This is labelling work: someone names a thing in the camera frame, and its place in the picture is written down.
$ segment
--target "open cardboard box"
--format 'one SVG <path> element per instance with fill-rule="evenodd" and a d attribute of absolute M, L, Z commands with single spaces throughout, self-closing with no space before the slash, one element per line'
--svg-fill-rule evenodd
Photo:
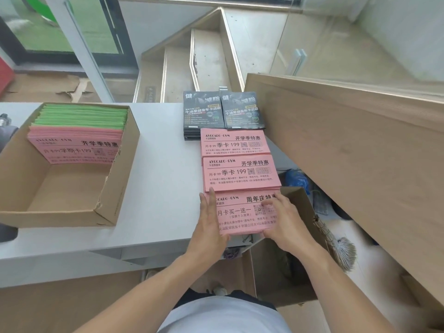
<path fill-rule="evenodd" d="M 140 134 L 130 107 L 95 104 L 128 110 L 112 165 L 51 165 L 27 139 L 43 105 L 0 154 L 0 222 L 18 228 L 115 225 Z"/>
<path fill-rule="evenodd" d="M 281 193 L 296 206 L 299 216 L 316 242 L 328 250 L 324 237 L 313 223 L 315 213 L 305 190 L 302 187 L 281 187 Z M 250 251 L 253 261 L 254 284 L 259 299 L 271 302 L 276 307 L 317 299 L 309 282 L 295 286 L 283 275 L 275 256 L 272 240 L 266 238 L 253 246 Z"/>

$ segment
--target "left hand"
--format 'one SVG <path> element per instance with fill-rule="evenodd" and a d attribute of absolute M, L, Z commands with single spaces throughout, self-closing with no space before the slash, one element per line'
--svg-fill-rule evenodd
<path fill-rule="evenodd" d="M 204 194 L 200 193 L 199 196 L 200 216 L 185 256 L 189 257 L 192 262 L 201 264 L 206 271 L 221 258 L 230 235 L 219 233 L 216 194 L 213 188 L 210 188 L 209 202 Z"/>

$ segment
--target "qr code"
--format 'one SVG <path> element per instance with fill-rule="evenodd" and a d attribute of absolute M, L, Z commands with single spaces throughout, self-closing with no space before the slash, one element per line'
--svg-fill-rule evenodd
<path fill-rule="evenodd" d="M 270 174 L 270 167 L 256 168 L 258 174 Z"/>
<path fill-rule="evenodd" d="M 256 216 L 258 215 L 265 215 L 265 209 L 263 205 L 255 205 L 254 206 L 254 213 L 256 214 Z"/>
<path fill-rule="evenodd" d="M 94 152 L 94 155 L 103 155 L 104 154 L 103 148 L 93 148 L 92 151 Z"/>
<path fill-rule="evenodd" d="M 248 146 L 250 146 L 250 147 L 261 147 L 262 143 L 260 141 L 250 141 L 250 142 L 248 142 Z"/>

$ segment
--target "stack of black flyers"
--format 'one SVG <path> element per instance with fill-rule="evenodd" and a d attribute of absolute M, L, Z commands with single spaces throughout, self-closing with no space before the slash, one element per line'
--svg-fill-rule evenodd
<path fill-rule="evenodd" d="M 226 129 L 265 128 L 264 120 L 256 104 L 256 92 L 221 91 L 220 93 Z"/>
<path fill-rule="evenodd" d="M 225 128 L 219 91 L 183 92 L 183 136 L 200 140 L 201 128 Z"/>

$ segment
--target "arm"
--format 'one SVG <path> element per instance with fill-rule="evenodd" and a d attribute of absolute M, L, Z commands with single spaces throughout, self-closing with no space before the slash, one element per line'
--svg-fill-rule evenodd
<path fill-rule="evenodd" d="M 180 297 L 219 260 L 229 240 L 219 235 L 216 197 L 200 194 L 200 216 L 186 253 L 140 283 L 75 333 L 157 332 Z"/>
<path fill-rule="evenodd" d="M 264 231 L 264 235 L 301 261 L 332 333 L 396 332 L 329 253 L 316 243 L 288 198 L 276 194 L 275 199 L 264 204 L 273 204 L 278 215 L 276 226 Z"/>

